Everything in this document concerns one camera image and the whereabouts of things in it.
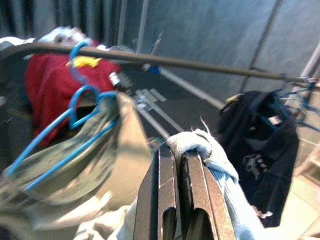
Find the hanging laundry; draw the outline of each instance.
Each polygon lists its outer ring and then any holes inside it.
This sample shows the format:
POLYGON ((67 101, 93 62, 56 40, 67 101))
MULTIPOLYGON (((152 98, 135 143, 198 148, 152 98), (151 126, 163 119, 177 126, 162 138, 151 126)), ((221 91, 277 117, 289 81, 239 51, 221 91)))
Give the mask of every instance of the hanging laundry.
POLYGON ((23 211, 34 230, 78 226, 99 216, 112 221, 134 202, 151 159, 134 102, 124 93, 117 93, 116 103, 105 98, 100 101, 99 112, 83 124, 76 136, 27 157, 12 175, 4 172, 0 208, 23 211), (119 121, 113 128, 68 164, 27 193, 21 190, 117 117, 119 121))
MULTIPOLYGON (((72 95, 82 86, 73 78, 66 66, 68 62, 69 56, 61 54, 36 54, 28 62, 24 83, 33 109, 34 136, 68 108, 72 95)), ((78 71, 86 76, 88 84, 102 92, 114 90, 109 76, 119 72, 121 67, 104 59, 95 60, 95 63, 92 67, 81 61, 78 71)), ((67 122, 67 119, 61 122, 40 144, 48 145, 67 122)))
POLYGON ((221 110, 216 132, 264 227, 279 226, 299 146, 295 118, 275 93, 249 91, 221 110))

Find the gray wall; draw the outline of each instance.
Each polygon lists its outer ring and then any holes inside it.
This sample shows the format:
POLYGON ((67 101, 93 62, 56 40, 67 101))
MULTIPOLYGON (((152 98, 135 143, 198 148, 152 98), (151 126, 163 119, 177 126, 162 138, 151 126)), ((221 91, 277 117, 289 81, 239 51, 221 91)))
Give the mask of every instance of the gray wall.
MULTIPOLYGON (((142 0, 129 1, 124 43, 135 48, 142 0)), ((164 30, 158 54, 247 69, 275 0, 149 0, 143 53, 164 30)), ((256 67, 299 76, 320 40, 319 0, 283 0, 256 67)), ((243 76, 172 68, 224 101, 239 92, 243 76)), ((245 90, 270 91, 281 81, 250 78, 245 90)))

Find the clothes hanger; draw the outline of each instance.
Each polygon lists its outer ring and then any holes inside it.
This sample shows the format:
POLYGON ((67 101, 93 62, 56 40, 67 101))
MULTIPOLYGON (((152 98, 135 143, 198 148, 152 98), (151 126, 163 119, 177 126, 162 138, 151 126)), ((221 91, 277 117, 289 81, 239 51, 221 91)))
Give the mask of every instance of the clothes hanger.
POLYGON ((312 119, 308 115, 308 111, 310 111, 310 112, 316 113, 320 117, 320 110, 309 103, 310 94, 315 89, 317 82, 314 81, 313 78, 304 77, 303 79, 305 80, 305 83, 307 84, 307 86, 304 86, 303 88, 302 85, 299 85, 299 87, 303 89, 294 90, 294 91, 285 93, 280 96, 280 99, 284 99, 284 97, 286 96, 293 95, 294 97, 290 97, 289 98, 290 100, 299 100, 299 104, 297 104, 297 108, 293 107, 293 109, 297 110, 294 115, 298 116, 299 113, 303 113, 302 119, 296 119, 297 124, 299 124, 302 127, 308 127, 320 132, 320 128, 316 127, 317 125, 320 125, 320 121, 317 121, 317 123, 315 123, 314 119, 312 119), (313 125, 305 122, 305 117, 308 118, 313 125))
MULTIPOLYGON (((101 92, 94 86, 87 84, 86 77, 81 75, 75 68, 74 68, 74 58, 77 55, 80 48, 88 46, 87 42, 80 42, 78 43, 71 51, 70 53, 70 70, 72 72, 72 75, 74 78, 83 83, 83 86, 79 88, 74 95, 72 96, 69 108, 63 112, 59 117, 57 117, 53 122, 51 122, 36 138, 31 141, 31 143, 22 151, 22 153, 16 158, 16 160, 13 162, 13 164, 4 172, 5 175, 11 176, 17 167, 20 165, 20 163, 31 153, 32 149, 38 145, 38 143, 54 128, 56 127, 62 120, 69 117, 69 127, 70 129, 74 129, 80 124, 87 121, 92 116, 96 115, 100 111, 100 100, 102 98, 115 98, 116 93, 114 91, 107 91, 107 92, 101 92), (83 118, 77 120, 77 101, 79 97, 82 95, 84 91, 92 91, 95 95, 96 100, 96 108, 89 113, 88 115, 84 116, 83 118)), ((37 177, 35 180, 33 180, 31 183, 29 183, 25 188, 24 191, 27 192, 31 190, 33 187, 35 187, 37 184, 42 182, 44 179, 49 177, 51 174, 59 170, 61 167, 63 167, 65 164, 67 164, 69 161, 71 161, 75 156, 80 154, 83 150, 88 148, 95 140, 97 140, 99 137, 101 137, 105 132, 110 130, 115 124, 117 123, 118 119, 113 120, 108 126, 106 126, 103 130, 98 132, 96 135, 94 135, 92 138, 90 138, 87 142, 85 142, 83 145, 81 145, 79 148, 77 148, 75 151, 73 151, 70 155, 63 158, 60 162, 55 164, 52 168, 41 174, 39 177, 37 177)))

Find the beige fabric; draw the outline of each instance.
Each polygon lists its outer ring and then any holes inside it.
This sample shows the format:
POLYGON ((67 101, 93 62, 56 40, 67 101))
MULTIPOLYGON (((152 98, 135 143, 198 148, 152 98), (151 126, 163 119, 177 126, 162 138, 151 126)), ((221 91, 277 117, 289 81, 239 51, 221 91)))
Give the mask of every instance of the beige fabric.
MULTIPOLYGON (((38 201, 30 206, 24 205, 23 210, 31 219, 34 229, 47 230, 76 226, 106 212, 128 206, 138 195, 140 184, 150 166, 152 156, 133 101, 124 93, 118 93, 116 101, 118 110, 114 109, 113 111, 119 111, 119 122, 111 131, 107 132, 106 137, 101 137, 103 140, 94 146, 96 149, 83 153, 82 158, 77 159, 79 161, 85 159, 85 162, 80 162, 80 165, 84 165, 81 168, 82 171, 78 171, 76 176, 63 185, 64 179, 61 181, 57 176, 61 176, 62 173, 75 175, 70 171, 78 169, 72 168, 72 165, 76 163, 71 162, 70 168, 65 166, 60 172, 61 175, 57 174, 50 181, 47 181, 47 184, 52 186, 62 185, 60 189, 50 194, 52 197, 50 201, 38 201), (88 157, 92 152, 95 157, 93 162, 88 157), (77 185, 81 185, 80 181, 86 181, 93 177, 99 178, 98 173, 103 176, 105 172, 101 171, 101 166, 105 165, 112 166, 112 168, 106 168, 107 175, 94 190, 88 192, 92 186, 84 186, 84 190, 77 187, 77 185), (56 198, 53 196, 59 196, 59 203, 66 202, 65 198, 69 197, 68 203, 52 205, 57 204, 56 198), (77 199, 71 201, 74 196, 77 196, 77 199)), ((43 192, 40 192, 40 195, 45 200, 48 199, 43 192)))

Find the white cloth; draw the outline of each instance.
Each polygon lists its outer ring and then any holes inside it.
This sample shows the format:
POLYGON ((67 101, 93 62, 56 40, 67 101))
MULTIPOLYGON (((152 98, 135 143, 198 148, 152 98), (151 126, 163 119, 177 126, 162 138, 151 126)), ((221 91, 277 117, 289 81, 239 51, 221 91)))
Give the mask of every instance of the white cloth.
POLYGON ((209 131, 197 129, 181 132, 168 138, 166 143, 178 159, 186 151, 197 150, 203 163, 218 181, 237 240, 264 239, 264 227, 238 184, 237 171, 209 131))
POLYGON ((137 198, 91 221, 80 224, 73 240, 131 240, 134 236, 137 198))

